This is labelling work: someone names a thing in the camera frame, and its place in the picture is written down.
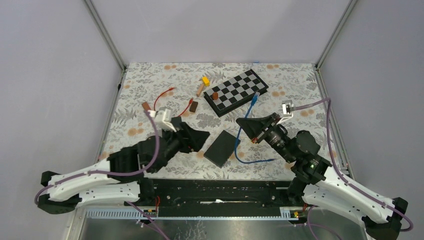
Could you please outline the black white chessboard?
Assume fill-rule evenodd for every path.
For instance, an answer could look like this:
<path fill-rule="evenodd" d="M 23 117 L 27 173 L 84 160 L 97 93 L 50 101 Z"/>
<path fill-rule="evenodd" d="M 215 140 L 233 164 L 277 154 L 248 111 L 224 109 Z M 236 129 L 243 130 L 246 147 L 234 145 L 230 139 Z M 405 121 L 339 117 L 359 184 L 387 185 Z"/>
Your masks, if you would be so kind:
<path fill-rule="evenodd" d="M 260 95 L 268 91 L 269 86 L 252 69 L 206 90 L 203 96 L 218 117 L 241 107 L 251 101 L 256 93 Z M 218 99 L 213 100 L 214 92 Z"/>

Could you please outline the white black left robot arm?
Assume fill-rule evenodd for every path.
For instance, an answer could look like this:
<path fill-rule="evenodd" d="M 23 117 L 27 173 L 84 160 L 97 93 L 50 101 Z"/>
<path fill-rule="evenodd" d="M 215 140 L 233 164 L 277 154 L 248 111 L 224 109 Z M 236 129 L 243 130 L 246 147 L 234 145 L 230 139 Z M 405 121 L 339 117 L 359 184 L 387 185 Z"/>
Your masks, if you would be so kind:
<path fill-rule="evenodd" d="M 152 204 L 157 194 L 145 174 L 157 173 L 178 153 L 199 152 L 210 136 L 182 121 L 175 131 L 153 129 L 154 135 L 86 168 L 68 174 L 43 172 L 43 189 L 34 198 L 36 206 L 58 215 L 91 204 Z"/>

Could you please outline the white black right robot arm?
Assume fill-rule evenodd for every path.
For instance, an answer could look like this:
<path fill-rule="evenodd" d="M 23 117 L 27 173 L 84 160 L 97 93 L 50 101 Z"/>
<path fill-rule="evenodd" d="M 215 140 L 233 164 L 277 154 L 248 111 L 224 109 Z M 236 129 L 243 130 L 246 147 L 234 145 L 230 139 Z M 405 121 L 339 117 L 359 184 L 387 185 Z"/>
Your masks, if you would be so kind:
<path fill-rule="evenodd" d="M 408 202 L 389 198 L 357 183 L 319 155 L 320 145 L 307 130 L 290 138 L 273 113 L 262 118 L 238 118 L 236 123 L 253 143 L 265 141 L 287 163 L 295 177 L 286 190 L 293 206 L 314 205 L 351 220 L 375 240 L 396 240 Z"/>

